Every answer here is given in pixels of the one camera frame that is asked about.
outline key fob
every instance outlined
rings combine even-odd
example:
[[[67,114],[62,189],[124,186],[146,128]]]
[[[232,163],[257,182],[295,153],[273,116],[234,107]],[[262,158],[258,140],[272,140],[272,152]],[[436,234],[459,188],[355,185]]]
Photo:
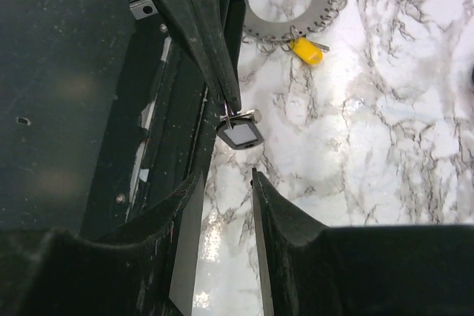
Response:
[[[222,118],[217,126],[217,136],[232,149],[247,149],[258,146],[264,141],[257,127],[260,113],[251,110]]]

